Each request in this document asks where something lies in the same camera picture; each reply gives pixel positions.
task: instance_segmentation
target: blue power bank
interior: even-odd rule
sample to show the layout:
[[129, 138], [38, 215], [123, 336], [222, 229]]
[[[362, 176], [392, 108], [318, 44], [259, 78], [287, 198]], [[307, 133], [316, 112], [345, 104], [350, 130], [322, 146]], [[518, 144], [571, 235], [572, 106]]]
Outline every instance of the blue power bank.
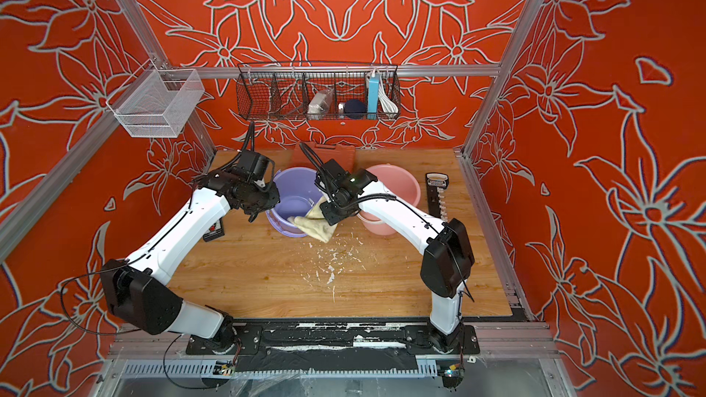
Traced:
[[378, 113], [378, 90], [380, 89], [380, 75], [375, 74], [368, 81], [368, 119], [375, 119]]

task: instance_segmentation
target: black joint housing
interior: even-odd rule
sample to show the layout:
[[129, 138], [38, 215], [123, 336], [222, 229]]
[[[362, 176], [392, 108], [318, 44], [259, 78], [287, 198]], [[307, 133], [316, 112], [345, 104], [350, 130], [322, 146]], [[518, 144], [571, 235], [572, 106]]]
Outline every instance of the black joint housing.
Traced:
[[330, 183], [333, 187], [326, 187], [324, 178], [328, 178], [328, 176], [325, 175], [322, 178], [321, 172], [316, 173], [315, 183], [326, 191], [332, 191], [332, 200], [321, 204], [321, 213], [329, 225], [338, 224], [357, 214], [360, 211], [358, 205], [349, 204], [358, 198], [368, 184], [378, 180], [378, 177], [365, 169], [359, 169], [351, 174], [342, 168], [336, 160], [326, 161], [323, 164], [323, 171], [331, 176]]
[[179, 315], [183, 299], [149, 274], [109, 260], [100, 274], [108, 312], [149, 334], [159, 334]]
[[254, 151], [240, 151], [240, 159], [232, 172], [246, 179], [246, 182], [261, 181], [267, 171], [268, 158]]
[[471, 267], [476, 261], [466, 227], [454, 218], [427, 242], [419, 276], [435, 294], [454, 297], [458, 286], [471, 274]]

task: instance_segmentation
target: white cable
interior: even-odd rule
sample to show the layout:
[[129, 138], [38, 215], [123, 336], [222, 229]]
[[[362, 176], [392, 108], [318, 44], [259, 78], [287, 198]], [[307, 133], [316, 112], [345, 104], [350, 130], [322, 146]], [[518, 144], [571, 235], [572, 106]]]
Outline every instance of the white cable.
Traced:
[[[375, 74], [379, 74], [378, 68], [373, 69], [372, 72], [365, 75], [365, 84], [367, 86], [370, 86], [370, 77], [375, 76]], [[384, 83], [382, 80], [380, 81], [380, 86], [378, 87], [378, 102], [383, 106], [384, 113], [391, 114], [398, 112], [397, 105], [395, 105], [392, 100], [385, 95]]]

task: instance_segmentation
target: white wire basket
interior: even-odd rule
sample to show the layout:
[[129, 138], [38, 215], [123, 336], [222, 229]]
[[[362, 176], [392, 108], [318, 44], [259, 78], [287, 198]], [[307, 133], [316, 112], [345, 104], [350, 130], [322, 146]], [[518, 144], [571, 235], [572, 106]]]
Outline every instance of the white wire basket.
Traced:
[[203, 95], [196, 70], [186, 80], [165, 81], [155, 69], [111, 110], [131, 137], [176, 138]]

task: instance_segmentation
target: wire basket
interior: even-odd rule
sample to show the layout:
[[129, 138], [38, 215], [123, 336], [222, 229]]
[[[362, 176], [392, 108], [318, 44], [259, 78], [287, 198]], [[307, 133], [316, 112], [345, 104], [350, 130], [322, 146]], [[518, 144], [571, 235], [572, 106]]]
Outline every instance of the wire basket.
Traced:
[[[274, 72], [258, 71], [256, 67], [260, 65], [238, 65], [238, 113], [244, 119], [396, 119], [400, 114], [400, 80], [396, 65], [311, 61], [305, 63], [307, 66], [272, 68]], [[367, 108], [365, 76], [373, 69], [378, 70], [384, 93], [397, 106], [397, 110], [385, 112], [378, 102], [376, 112], [356, 115], [339, 113], [339, 103], [351, 99], [363, 102]], [[314, 95], [326, 89], [333, 90], [333, 101], [328, 112], [309, 114], [309, 103]]]
[[176, 138], [203, 95], [196, 70], [186, 80], [163, 80], [151, 69], [125, 101], [111, 110], [131, 137]]

